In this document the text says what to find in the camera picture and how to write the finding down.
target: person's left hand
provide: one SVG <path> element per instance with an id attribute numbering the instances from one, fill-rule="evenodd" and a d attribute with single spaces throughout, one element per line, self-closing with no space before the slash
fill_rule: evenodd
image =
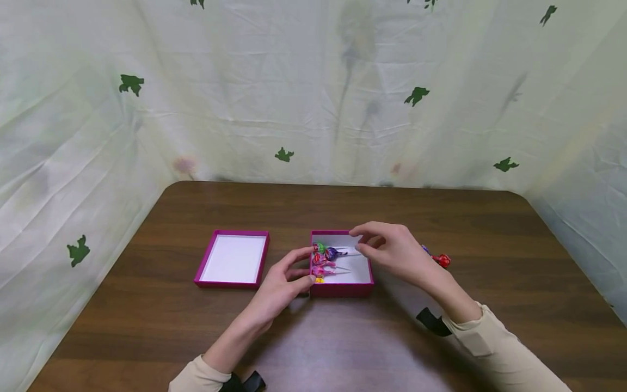
<path id="1" fill-rule="evenodd" d="M 265 332 L 272 321 L 300 293 L 306 293 L 314 284 L 315 277 L 309 269 L 292 269 L 294 263 L 304 260 L 314 251 L 313 246 L 294 249 L 268 271 L 261 287 L 240 314 L 242 322 L 257 325 Z"/>

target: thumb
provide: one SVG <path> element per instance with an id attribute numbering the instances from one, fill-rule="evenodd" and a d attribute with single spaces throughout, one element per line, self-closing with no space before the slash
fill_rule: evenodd
<path id="1" fill-rule="evenodd" d="M 307 290 L 314 285 L 315 282 L 315 276 L 313 275 L 307 275 L 305 277 L 299 278 L 294 280 L 293 282 L 290 282 L 290 284 L 293 287 L 296 287 L 296 290 L 299 293 L 302 292 L 307 292 Z"/>
<path id="2" fill-rule="evenodd" d="M 355 249 L 372 261 L 378 262 L 381 259 L 381 251 L 371 247 L 367 243 L 358 243 Z"/>

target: pink box lid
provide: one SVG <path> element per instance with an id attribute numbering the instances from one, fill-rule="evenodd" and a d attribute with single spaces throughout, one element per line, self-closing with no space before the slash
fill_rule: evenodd
<path id="1" fill-rule="evenodd" d="M 199 287 L 257 289 L 269 244 L 267 231 L 214 231 L 194 283 Z"/>

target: white curtain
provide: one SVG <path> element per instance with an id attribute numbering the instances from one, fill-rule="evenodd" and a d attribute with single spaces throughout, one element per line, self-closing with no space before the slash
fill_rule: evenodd
<path id="1" fill-rule="evenodd" d="M 0 1 L 0 389 L 177 180 L 506 189 L 627 321 L 626 10 Z"/>

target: sleeve cuff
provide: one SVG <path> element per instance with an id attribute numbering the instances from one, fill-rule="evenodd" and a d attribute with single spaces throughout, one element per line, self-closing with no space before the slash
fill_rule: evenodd
<path id="1" fill-rule="evenodd" d="M 472 356 L 489 356 L 494 354 L 498 343 L 504 338 L 516 337 L 494 316 L 490 308 L 478 302 L 477 305 L 482 311 L 478 320 L 456 324 L 444 314 L 442 321 Z"/>
<path id="2" fill-rule="evenodd" d="M 219 383 L 225 383 L 231 379 L 231 374 L 220 373 L 211 366 L 207 365 L 207 362 L 203 361 L 203 356 L 199 355 L 193 361 L 190 362 L 195 367 L 195 372 L 199 377 L 204 377 L 211 381 L 217 381 Z"/>

